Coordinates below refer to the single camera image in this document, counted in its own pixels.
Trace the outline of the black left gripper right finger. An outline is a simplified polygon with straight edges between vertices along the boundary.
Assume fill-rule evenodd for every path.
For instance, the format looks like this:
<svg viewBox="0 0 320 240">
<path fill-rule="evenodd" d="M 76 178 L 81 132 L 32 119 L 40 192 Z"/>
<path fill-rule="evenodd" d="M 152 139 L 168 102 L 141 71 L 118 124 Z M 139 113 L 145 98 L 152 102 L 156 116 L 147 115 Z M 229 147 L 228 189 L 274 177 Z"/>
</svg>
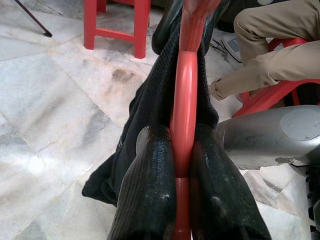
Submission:
<svg viewBox="0 0 320 240">
<path fill-rule="evenodd" d="M 272 238 L 244 177 L 205 124 L 192 148 L 191 232 L 195 240 Z"/>
</svg>

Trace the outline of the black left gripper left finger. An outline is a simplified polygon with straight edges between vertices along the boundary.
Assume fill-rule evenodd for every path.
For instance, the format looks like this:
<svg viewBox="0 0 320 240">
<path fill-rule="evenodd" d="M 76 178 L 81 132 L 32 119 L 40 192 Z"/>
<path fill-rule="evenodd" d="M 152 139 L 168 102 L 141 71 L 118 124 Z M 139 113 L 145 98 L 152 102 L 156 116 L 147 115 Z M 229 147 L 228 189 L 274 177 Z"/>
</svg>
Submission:
<svg viewBox="0 0 320 240">
<path fill-rule="evenodd" d="M 109 240 L 171 240 L 177 197 L 173 148 L 164 125 L 144 127 L 124 175 Z"/>
</svg>

